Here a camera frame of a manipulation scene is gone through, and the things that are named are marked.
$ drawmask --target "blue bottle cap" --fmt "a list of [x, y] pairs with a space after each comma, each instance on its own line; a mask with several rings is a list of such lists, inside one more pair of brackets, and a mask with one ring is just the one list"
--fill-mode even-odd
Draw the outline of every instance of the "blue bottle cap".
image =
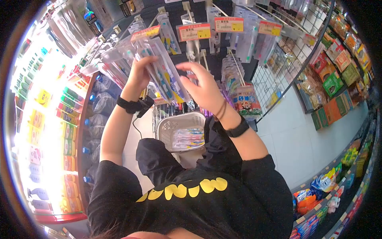
[[102, 76], [101, 75], [97, 75], [97, 77], [95, 78], [97, 81], [99, 82], [102, 82]]
[[91, 177], [84, 176], [84, 182], [93, 183], [93, 179]]
[[82, 152], [83, 152], [83, 153], [90, 154], [90, 149], [87, 148], [87, 147], [82, 147]]

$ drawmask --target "floor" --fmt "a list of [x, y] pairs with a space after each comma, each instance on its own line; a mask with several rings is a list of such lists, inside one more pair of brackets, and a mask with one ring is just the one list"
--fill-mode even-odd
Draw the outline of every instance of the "floor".
[[[316, 131], [310, 114], [305, 115], [296, 92], [291, 88], [284, 99], [257, 125], [258, 135], [272, 155], [275, 169], [284, 177], [289, 188], [308, 180], [333, 160], [354, 137], [367, 116], [366, 104], [350, 111], [327, 128]], [[153, 138], [152, 110], [135, 123], [143, 138]], [[131, 127], [124, 149], [123, 166], [134, 172], [146, 193], [153, 188], [143, 176], [135, 160], [139, 133]], [[181, 155], [184, 168], [194, 167], [199, 153]]]

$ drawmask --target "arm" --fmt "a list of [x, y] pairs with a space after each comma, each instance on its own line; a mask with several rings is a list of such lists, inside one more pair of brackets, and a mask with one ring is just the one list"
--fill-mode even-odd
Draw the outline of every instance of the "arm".
[[[157, 57], [145, 57], [133, 62], [129, 79], [122, 90], [121, 98], [126, 101], [138, 101], [142, 90], [149, 84], [150, 77], [145, 66]], [[110, 115], [101, 138], [100, 161], [109, 160], [122, 165], [122, 153], [129, 134], [133, 114], [116, 105]]]
[[[176, 65], [179, 70], [190, 70], [194, 75], [190, 78], [199, 80], [199, 86], [194, 85], [187, 77], [181, 76], [181, 81], [193, 99], [202, 108], [209, 110], [219, 117], [225, 130], [236, 128], [241, 117], [232, 108], [220, 93], [220, 90], [212, 75], [200, 64], [184, 62]], [[268, 155], [268, 150], [256, 132], [249, 128], [237, 138], [230, 138], [243, 160], [261, 159]]]

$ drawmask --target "grid wire panel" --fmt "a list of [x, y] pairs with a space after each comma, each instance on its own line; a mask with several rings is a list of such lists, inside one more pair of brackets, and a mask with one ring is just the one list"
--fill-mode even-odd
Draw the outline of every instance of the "grid wire panel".
[[[327, 10], [328, 7], [325, 5], [311, 4], [305, 15], [296, 15], [295, 17], [281, 7], [272, 9], [272, 13], [289, 26], [298, 30], [303, 28], [305, 33], [317, 36], [324, 26]], [[297, 78], [304, 61], [310, 60], [308, 56], [313, 47], [304, 44], [302, 37], [292, 39], [282, 35], [282, 39], [277, 43], [276, 49], [266, 65], [256, 69], [252, 83], [263, 111], [263, 115], [257, 119], [257, 122], [263, 118], [286, 88]]]

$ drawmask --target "plastic basket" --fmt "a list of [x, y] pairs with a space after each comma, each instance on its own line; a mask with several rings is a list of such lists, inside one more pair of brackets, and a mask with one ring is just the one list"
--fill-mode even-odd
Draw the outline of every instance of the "plastic basket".
[[176, 130], [183, 128], [204, 128], [206, 117], [200, 112], [190, 112], [182, 115], [170, 116], [162, 119], [157, 125], [157, 140], [165, 143], [166, 149], [171, 153], [187, 152], [192, 150], [198, 150], [204, 147], [203, 145], [179, 149], [173, 148], [173, 136]]

